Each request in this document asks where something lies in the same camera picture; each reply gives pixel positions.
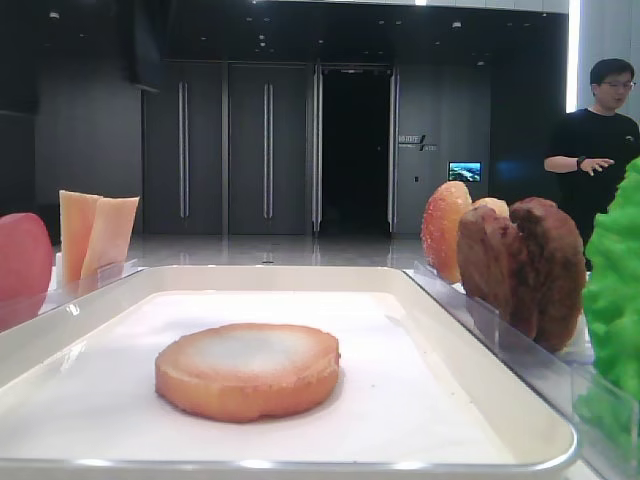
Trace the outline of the red tomato slice front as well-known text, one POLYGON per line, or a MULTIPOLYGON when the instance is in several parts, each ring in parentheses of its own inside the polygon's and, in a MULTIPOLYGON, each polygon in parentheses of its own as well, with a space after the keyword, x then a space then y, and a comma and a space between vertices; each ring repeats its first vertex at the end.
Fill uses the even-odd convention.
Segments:
POLYGON ((43 221, 33 213, 1 218, 1 330, 38 315, 48 292, 54 254, 43 221))

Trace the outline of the orange cheese slice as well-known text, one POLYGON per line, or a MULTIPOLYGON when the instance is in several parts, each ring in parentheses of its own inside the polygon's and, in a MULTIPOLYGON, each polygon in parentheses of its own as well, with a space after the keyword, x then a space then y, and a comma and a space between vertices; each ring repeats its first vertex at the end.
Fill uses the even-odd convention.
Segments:
POLYGON ((138 197, 104 197, 97 202, 82 279, 95 275, 102 267, 126 260, 138 203, 138 197))
POLYGON ((65 284, 81 277, 100 195, 59 191, 62 279, 65 284))

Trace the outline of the small wall screen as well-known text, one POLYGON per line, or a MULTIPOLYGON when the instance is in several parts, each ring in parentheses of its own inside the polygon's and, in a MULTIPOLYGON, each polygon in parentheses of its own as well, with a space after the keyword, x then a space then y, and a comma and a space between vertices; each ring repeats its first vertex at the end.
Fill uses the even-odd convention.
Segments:
POLYGON ((448 164, 448 180, 466 183, 480 182, 482 164, 480 162, 450 162, 448 164))

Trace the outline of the dark double door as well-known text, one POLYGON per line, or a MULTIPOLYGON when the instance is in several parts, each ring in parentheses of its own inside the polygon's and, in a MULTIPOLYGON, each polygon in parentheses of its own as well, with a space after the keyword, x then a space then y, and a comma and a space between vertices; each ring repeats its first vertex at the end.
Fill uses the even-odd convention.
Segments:
POLYGON ((307 235, 312 69, 165 62, 143 96, 144 230, 307 235))

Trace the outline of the bread slice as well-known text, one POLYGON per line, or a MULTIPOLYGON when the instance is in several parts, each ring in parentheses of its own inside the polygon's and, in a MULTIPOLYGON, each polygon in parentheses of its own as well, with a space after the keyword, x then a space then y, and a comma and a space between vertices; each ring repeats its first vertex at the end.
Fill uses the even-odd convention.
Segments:
POLYGON ((155 359, 155 391, 174 407, 246 423, 326 401, 340 371, 338 339, 291 324, 236 323, 180 337, 155 359))

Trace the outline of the clear right front rail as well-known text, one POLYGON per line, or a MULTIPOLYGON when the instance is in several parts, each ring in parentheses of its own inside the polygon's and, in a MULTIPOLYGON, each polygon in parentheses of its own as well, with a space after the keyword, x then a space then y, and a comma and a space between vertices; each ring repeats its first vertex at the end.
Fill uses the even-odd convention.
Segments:
POLYGON ((586 323, 567 353, 552 354, 498 317, 493 307, 415 263, 418 285, 543 400, 577 427, 583 462, 602 479, 639 477, 639 402, 596 372, 586 323))

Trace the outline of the man in black shirt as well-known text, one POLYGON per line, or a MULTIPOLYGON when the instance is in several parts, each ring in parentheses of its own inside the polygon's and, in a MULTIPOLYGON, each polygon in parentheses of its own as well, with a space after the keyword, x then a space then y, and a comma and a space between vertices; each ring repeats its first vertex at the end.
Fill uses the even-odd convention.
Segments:
POLYGON ((584 243, 592 236, 595 216, 613 202, 627 165, 639 156, 639 126, 619 112, 634 77, 634 67, 624 59, 596 62, 590 71, 593 104, 565 114, 549 142, 544 169, 556 175, 559 208, 584 243))

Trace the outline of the white metal tray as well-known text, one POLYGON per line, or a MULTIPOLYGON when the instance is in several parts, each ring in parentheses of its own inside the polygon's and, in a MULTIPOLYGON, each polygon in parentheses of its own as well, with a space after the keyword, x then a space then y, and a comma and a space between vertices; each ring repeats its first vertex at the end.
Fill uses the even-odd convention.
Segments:
POLYGON ((559 479, 575 427, 391 268, 165 266, 1 336, 5 479, 559 479))

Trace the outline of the clear rail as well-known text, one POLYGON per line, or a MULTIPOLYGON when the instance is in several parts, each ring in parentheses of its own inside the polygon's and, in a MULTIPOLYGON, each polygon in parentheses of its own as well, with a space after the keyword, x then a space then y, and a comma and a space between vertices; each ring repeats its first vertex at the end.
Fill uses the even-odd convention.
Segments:
POLYGON ((72 283, 65 283, 63 280, 62 256, 57 254, 56 263, 52 268, 52 278, 49 290, 38 314, 41 315, 52 309, 58 308, 86 294, 110 285, 120 279, 126 278, 140 270, 143 270, 143 267, 139 266, 138 261, 134 259, 100 267, 96 272, 88 277, 72 283))
POLYGON ((586 323, 567 353, 552 354, 498 317, 493 307, 415 263, 418 285, 543 400, 577 427, 583 462, 602 479, 639 477, 639 402, 596 372, 586 323))

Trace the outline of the brown meat patty outer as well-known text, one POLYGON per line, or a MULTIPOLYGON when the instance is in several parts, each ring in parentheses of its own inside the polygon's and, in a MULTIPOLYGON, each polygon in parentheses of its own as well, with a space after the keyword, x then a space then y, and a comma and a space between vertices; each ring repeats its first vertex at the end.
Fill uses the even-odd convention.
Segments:
POLYGON ((586 263, 581 235, 573 219, 544 198, 514 203, 510 218, 523 236, 534 276, 534 340, 559 352, 572 339, 582 313, 586 263))

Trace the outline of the clear left front rail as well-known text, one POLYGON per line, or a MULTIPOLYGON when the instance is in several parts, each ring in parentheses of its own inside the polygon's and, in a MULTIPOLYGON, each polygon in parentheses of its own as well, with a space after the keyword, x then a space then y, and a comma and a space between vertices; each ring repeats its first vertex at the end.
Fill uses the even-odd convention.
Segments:
POLYGON ((139 266, 138 261, 134 259, 100 267, 96 272, 88 277, 72 283, 65 283, 63 280, 62 256, 57 254, 56 263, 52 268, 52 278, 49 290, 38 314, 41 315, 52 309, 58 308, 86 294, 110 285, 120 279, 126 278, 140 270, 143 270, 143 267, 139 266))

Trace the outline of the orange cheese slice outer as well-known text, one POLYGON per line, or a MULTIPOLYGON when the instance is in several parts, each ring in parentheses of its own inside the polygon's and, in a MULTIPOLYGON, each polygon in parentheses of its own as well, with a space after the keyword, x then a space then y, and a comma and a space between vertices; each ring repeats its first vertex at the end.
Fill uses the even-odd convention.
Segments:
POLYGON ((81 277, 100 195, 59 191, 62 279, 65 284, 81 277))

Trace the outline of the bun slice right inner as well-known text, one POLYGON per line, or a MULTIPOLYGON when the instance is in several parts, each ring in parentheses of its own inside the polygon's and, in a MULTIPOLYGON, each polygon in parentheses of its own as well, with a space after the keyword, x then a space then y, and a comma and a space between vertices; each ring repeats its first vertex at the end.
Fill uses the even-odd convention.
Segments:
POLYGON ((498 216, 509 217, 509 206, 502 199, 494 197, 484 197, 472 204, 473 208, 479 206, 486 206, 493 209, 498 216))

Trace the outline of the green lettuce leaf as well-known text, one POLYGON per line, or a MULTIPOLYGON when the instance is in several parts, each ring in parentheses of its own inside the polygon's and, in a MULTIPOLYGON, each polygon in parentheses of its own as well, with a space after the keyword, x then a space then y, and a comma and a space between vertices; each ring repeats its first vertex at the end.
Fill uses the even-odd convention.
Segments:
POLYGON ((583 291, 594 383, 578 412, 611 440, 639 451, 639 161, 631 161, 587 246, 583 291))

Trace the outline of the orange cheese slice inner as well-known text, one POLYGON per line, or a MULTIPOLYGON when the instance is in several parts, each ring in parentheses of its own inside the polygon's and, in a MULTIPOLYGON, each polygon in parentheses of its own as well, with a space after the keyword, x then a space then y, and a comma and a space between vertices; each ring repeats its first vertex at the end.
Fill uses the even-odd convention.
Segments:
POLYGON ((95 275, 102 267, 126 260, 138 203, 138 197, 104 197, 97 202, 82 279, 95 275))

